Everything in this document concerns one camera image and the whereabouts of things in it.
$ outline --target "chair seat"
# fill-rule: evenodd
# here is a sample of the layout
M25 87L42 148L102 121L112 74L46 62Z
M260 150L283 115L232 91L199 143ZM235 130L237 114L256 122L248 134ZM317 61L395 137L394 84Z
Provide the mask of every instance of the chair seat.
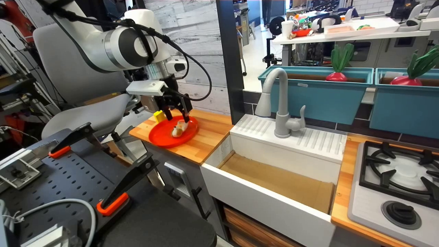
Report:
M108 134L122 121L129 100L128 94L121 94L92 105L60 112L46 124L41 138L46 138L66 128L74 130L87 122L90 122L91 127L96 131L95 136Z

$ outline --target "green leaves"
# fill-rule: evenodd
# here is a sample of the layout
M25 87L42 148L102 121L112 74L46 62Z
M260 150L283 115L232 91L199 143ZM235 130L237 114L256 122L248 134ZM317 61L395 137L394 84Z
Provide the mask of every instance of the green leaves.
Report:
M335 72L341 72L354 55L354 45L349 43L344 47L343 55L338 45L334 46L331 52L331 63Z
M413 53L407 74L410 79L415 79L431 70L439 59L439 45L435 45L422 57L417 57L417 50Z

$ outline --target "orange bracket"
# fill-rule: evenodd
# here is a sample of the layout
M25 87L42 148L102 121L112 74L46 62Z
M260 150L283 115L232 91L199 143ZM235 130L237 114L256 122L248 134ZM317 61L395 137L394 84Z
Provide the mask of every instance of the orange bracket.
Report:
M107 208L102 208L101 204L102 201L100 201L96 205L96 209L99 213L101 213L103 216L110 216L112 213L114 213L122 204L128 200L128 194L124 192L122 195L120 195L113 203L111 203Z
M54 158L54 159L59 158L61 155L67 153L67 152L70 151L71 149L72 149L72 148L71 148L70 146L66 146L66 147L60 149L59 151L57 151L57 152L55 152L55 153L51 153L51 152L49 152L49 157L50 157L50 158Z

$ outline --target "paper cup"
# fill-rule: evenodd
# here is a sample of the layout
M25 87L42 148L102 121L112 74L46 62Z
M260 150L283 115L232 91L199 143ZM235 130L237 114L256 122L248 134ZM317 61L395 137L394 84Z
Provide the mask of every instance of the paper cup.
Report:
M289 37L290 33L293 31L294 21L284 21L282 24L282 35L284 37Z

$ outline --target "stove knob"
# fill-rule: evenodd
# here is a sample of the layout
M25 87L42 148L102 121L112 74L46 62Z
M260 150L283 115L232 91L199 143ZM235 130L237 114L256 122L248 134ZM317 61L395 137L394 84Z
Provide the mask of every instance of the stove knob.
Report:
M389 204L386 210L392 219L401 224L413 225L416 223L416 214L412 206L394 202Z

